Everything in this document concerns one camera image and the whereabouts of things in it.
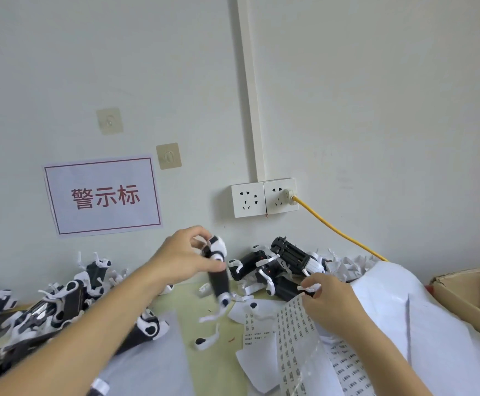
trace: person's right arm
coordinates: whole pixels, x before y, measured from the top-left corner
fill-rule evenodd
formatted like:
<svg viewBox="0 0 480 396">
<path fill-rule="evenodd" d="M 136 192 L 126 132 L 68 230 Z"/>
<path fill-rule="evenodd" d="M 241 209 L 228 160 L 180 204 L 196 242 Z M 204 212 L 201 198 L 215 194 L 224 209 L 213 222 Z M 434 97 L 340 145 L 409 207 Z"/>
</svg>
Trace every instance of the person's right arm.
<svg viewBox="0 0 480 396">
<path fill-rule="evenodd" d="M 352 286 L 322 273 L 304 279 L 301 286 L 314 284 L 321 288 L 313 298 L 302 296 L 304 309 L 355 350 L 377 396 L 432 396 L 394 343 L 367 315 Z"/>
</svg>

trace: forearm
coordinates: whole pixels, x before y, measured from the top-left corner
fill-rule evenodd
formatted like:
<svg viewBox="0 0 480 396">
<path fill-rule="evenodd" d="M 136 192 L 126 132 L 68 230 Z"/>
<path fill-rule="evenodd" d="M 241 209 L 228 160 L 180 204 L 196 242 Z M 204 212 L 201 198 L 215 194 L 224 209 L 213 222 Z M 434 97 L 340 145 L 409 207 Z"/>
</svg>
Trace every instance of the forearm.
<svg viewBox="0 0 480 396">
<path fill-rule="evenodd" d="M 432 396 L 398 348 L 370 321 L 349 338 L 378 396 Z"/>
<path fill-rule="evenodd" d="M 136 270 L 76 323 L 0 378 L 0 396 L 86 394 L 138 315 L 164 289 L 161 278 L 147 277 L 150 273 Z"/>
</svg>

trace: wall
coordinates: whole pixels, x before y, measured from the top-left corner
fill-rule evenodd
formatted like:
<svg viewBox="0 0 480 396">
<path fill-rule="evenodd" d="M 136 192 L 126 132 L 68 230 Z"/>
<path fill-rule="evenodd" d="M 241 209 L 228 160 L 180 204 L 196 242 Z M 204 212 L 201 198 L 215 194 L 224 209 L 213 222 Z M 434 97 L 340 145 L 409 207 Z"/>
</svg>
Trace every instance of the wall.
<svg viewBox="0 0 480 396">
<path fill-rule="evenodd" d="M 480 0 L 250 11 L 269 176 L 421 279 L 480 266 Z M 302 215 L 297 242 L 356 252 Z"/>
<path fill-rule="evenodd" d="M 480 265 L 480 0 L 251 2 L 269 177 L 422 279 Z M 132 269 L 193 224 L 231 257 L 278 235 L 360 252 L 304 210 L 233 218 L 254 180 L 238 34 L 235 0 L 0 0 L 0 288 L 34 299 L 78 250 Z M 125 132 L 102 136 L 110 106 Z M 162 229 L 57 239 L 43 164 L 169 142 Z"/>
</svg>

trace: outlet panel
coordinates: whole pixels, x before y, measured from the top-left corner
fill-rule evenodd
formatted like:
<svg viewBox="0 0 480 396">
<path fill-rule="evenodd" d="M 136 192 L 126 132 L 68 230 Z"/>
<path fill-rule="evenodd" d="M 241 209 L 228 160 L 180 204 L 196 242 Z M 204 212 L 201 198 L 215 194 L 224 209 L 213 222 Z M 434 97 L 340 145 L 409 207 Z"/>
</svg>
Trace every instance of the outlet panel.
<svg viewBox="0 0 480 396">
<path fill-rule="evenodd" d="M 264 183 L 243 183 L 231 186 L 236 218 L 266 214 Z"/>
<path fill-rule="evenodd" d="M 266 210 L 268 214 L 297 211 L 299 205 L 290 205 L 286 200 L 284 191 L 291 189 L 297 194 L 297 184 L 294 178 L 276 179 L 264 182 L 264 194 L 266 197 Z"/>
</svg>

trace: cardboard box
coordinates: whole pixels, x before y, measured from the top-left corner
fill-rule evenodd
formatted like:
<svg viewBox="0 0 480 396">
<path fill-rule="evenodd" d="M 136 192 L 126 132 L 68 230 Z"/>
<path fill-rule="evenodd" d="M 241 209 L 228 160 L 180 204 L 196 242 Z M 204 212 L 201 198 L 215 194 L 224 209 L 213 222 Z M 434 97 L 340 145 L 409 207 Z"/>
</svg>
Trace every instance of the cardboard box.
<svg viewBox="0 0 480 396">
<path fill-rule="evenodd" d="M 480 332 L 480 268 L 435 277 L 431 285 L 436 300 Z"/>
</svg>

